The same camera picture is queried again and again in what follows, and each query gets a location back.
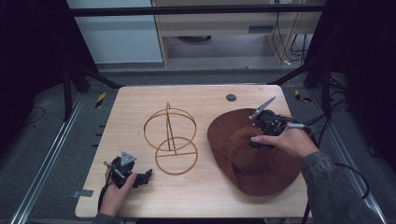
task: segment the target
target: hat brim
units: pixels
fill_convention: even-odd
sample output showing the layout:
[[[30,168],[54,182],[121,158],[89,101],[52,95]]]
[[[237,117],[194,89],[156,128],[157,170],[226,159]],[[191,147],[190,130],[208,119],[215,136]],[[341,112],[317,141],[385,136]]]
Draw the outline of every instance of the hat brim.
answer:
[[[226,140],[235,131],[253,125],[254,120],[249,116],[254,110],[238,109],[218,116],[209,125],[207,139],[219,168],[242,192],[250,196],[267,196],[287,188],[296,179],[301,171],[301,161],[275,147],[272,149],[277,150],[272,168],[262,175],[246,175],[233,168],[231,158],[224,151]]]

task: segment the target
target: wall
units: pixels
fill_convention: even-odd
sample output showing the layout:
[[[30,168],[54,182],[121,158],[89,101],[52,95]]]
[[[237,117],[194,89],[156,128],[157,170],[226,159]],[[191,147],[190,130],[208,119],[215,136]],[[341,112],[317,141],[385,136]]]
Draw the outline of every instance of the wall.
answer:
[[[151,7],[149,0],[67,0],[70,8]],[[101,63],[161,63],[153,16],[76,18],[91,55]]]

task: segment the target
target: sleeve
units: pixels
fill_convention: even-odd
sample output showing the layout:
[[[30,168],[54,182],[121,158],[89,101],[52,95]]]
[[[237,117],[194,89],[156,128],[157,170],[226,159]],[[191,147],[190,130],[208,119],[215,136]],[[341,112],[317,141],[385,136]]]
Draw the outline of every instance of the sleeve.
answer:
[[[324,152],[304,159],[303,177],[315,223],[383,223]]]
[[[120,224],[114,217],[98,213],[92,224]]]

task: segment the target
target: brown hat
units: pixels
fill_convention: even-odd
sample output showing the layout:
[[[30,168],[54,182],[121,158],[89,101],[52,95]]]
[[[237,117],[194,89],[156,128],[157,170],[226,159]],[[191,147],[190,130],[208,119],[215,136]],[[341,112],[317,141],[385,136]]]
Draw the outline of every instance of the brown hat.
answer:
[[[276,147],[257,149],[250,138],[264,134],[249,116],[255,109],[220,115],[209,125],[207,139],[219,168],[244,193],[271,195],[287,188],[301,171],[301,161]]]

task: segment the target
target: light wood tabletop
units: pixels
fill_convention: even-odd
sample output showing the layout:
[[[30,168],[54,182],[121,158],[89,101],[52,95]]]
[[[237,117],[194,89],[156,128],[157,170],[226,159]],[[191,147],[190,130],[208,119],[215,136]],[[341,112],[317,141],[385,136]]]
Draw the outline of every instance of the light wood tabletop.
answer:
[[[226,99],[234,94],[236,100]],[[104,161],[111,162],[126,151],[137,157],[133,171],[152,169],[147,185],[132,189],[120,217],[302,217],[307,203],[306,185],[301,174],[286,189],[265,197],[247,196],[220,170],[207,141],[207,128],[219,115],[235,109],[257,108],[272,96],[267,107],[276,114],[289,115],[283,91],[272,85],[223,86],[139,86],[119,90],[84,189],[91,197],[80,197],[78,217],[94,217],[101,188],[105,184]],[[156,150],[145,138],[144,126],[169,103],[188,112],[196,123],[192,142],[197,148],[196,164],[183,175],[164,173],[156,164]],[[194,125],[183,116],[170,115],[173,135],[190,139]],[[146,137],[153,145],[166,140],[166,116],[147,124]],[[181,150],[193,150],[192,144]],[[159,164],[180,171],[192,165],[196,154],[164,157]]]

